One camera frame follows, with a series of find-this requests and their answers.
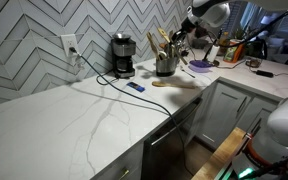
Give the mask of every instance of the white robot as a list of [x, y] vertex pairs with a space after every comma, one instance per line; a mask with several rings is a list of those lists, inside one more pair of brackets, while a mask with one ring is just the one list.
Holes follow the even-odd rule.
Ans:
[[[288, 10], [288, 0], [247, 0], [266, 10]], [[229, 17], [230, 10], [225, 0], [193, 0], [188, 9], [188, 17], [182, 22], [182, 28], [174, 34], [173, 41], [184, 39], [204, 21], [212, 27], [222, 25]], [[262, 123], [261, 129], [247, 147], [249, 153], [241, 153], [233, 160], [237, 174], [247, 168], [260, 169], [288, 157], [288, 99], [270, 116], [268, 123]], [[260, 179], [278, 179], [278, 173], [265, 174]]]

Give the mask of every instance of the dishwasher handle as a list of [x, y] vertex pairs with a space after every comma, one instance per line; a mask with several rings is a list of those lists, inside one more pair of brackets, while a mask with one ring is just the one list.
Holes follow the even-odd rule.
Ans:
[[188, 113], [187, 116], [185, 116], [185, 118], [180, 122], [177, 123], [177, 127], [172, 128], [171, 130], [169, 130], [168, 132], [166, 132], [164, 135], [162, 135], [161, 137], [159, 137], [157, 140], [155, 140], [154, 142], [151, 143], [151, 146], [155, 146], [160, 144], [165, 138], [167, 138], [167, 136], [169, 136], [173, 131], [176, 130], [176, 128], [179, 128], [180, 126], [182, 126], [187, 119], [193, 115], [194, 112], [196, 112], [196, 110], [199, 108], [200, 104], [202, 103], [203, 99], [201, 97], [196, 98], [193, 103], [196, 104], [196, 106], [194, 107], [194, 109]]

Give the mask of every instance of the green light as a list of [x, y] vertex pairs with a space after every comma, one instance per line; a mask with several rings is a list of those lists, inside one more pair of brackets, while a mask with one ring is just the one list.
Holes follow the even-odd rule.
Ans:
[[239, 175], [238, 175], [238, 178], [242, 178], [250, 173], [253, 172], [253, 169], [252, 168], [247, 168], [245, 169], [243, 172], [241, 172]]

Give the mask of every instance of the dishwasher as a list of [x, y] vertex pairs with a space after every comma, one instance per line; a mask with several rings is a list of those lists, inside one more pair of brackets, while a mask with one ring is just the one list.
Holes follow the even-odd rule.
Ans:
[[[174, 116], [185, 142], [188, 130], [185, 123], [193, 122], [195, 113], [202, 102], [198, 97]], [[171, 164], [183, 152], [181, 139], [174, 122], [170, 119], [165, 125], [144, 141], [142, 180], [161, 180]]]

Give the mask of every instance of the coffee maker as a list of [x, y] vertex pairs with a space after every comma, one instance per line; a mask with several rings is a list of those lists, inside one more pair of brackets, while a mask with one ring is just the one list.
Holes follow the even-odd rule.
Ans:
[[113, 71], [116, 78], [129, 78], [135, 75], [132, 55], [136, 51], [136, 43], [130, 35], [114, 34], [112, 44]]

